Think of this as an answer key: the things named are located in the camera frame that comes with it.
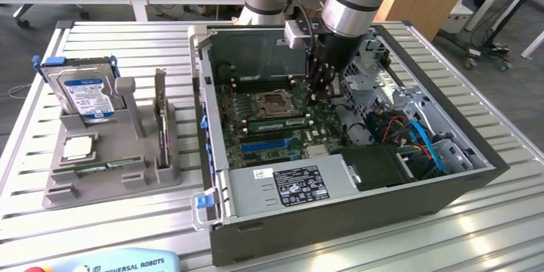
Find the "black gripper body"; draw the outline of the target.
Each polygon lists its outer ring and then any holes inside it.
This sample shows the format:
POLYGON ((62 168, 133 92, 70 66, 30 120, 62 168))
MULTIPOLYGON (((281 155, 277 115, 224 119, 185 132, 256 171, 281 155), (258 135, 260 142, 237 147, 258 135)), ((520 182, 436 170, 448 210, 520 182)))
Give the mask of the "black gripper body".
POLYGON ((320 68, 334 68, 334 71, 342 70, 357 54, 362 37, 345 37, 332 32, 317 36, 317 45, 313 56, 317 59, 314 70, 320 68))

